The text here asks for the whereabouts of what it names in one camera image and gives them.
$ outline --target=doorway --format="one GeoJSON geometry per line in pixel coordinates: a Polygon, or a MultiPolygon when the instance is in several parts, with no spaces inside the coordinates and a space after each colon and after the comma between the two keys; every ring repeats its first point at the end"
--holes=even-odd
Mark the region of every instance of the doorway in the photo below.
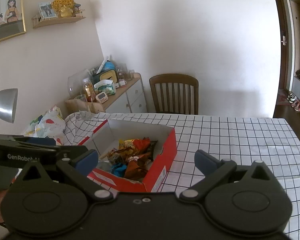
{"type": "Polygon", "coordinates": [[[280,37],[281,37],[281,64],[280,64],[280,77],[278,87],[278,97],[276,104],[288,104],[286,100],[287,94],[285,92],[288,80],[288,59],[289,59],[289,42],[288,42],[288,22],[283,0],[275,0],[277,4],[280,37]]]}

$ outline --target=plastic bag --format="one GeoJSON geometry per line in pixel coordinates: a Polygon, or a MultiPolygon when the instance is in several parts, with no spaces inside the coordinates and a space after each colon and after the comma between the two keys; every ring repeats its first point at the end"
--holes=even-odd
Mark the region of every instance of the plastic bag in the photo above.
{"type": "Polygon", "coordinates": [[[56,145],[63,145],[66,122],[61,117],[61,111],[54,106],[48,110],[44,116],[32,121],[27,129],[23,132],[24,136],[38,138],[54,138],[56,145]]]}

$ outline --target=screw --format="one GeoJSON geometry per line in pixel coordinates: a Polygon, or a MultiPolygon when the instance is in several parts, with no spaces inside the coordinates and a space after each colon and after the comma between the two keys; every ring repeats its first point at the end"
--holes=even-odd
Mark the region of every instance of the screw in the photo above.
{"type": "Polygon", "coordinates": [[[150,202],[150,201],[151,201],[151,198],[145,197],[145,198],[142,199],[142,201],[143,201],[143,202],[150,202]]]}
{"type": "Polygon", "coordinates": [[[134,200],[133,200],[133,203],[135,203],[135,204],[141,204],[142,201],[141,201],[140,199],[134,199],[134,200]]]}
{"type": "Polygon", "coordinates": [[[110,197],[111,193],[105,189],[97,190],[94,195],[98,198],[107,198],[110,197]]]}
{"type": "Polygon", "coordinates": [[[186,189],[185,191],[182,192],[183,196],[188,197],[188,198],[194,198],[197,195],[199,195],[199,193],[194,190],[194,189],[186,189]]]}

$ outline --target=wooden floor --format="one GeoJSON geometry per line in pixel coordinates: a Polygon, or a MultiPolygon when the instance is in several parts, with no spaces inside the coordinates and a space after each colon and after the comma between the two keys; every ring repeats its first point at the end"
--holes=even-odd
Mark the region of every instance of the wooden floor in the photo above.
{"type": "Polygon", "coordinates": [[[276,105],[273,118],[286,119],[300,140],[300,112],[295,111],[290,105],[276,105]]]}

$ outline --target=cup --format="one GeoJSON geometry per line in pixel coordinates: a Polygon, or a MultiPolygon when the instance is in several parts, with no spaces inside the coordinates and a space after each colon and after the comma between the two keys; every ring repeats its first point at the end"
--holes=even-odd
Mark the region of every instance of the cup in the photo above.
{"type": "Polygon", "coordinates": [[[119,82],[119,86],[124,86],[126,84],[127,84],[127,82],[125,80],[122,80],[122,81],[119,82]]]}
{"type": "Polygon", "coordinates": [[[83,120],[89,120],[94,114],[91,113],[86,95],[79,95],[74,98],[83,120]]]}
{"type": "Polygon", "coordinates": [[[131,70],[129,70],[128,71],[128,75],[127,75],[127,80],[129,81],[129,80],[132,80],[133,78],[134,78],[134,73],[135,71],[134,71],[134,69],[131,69],[131,70]]]}

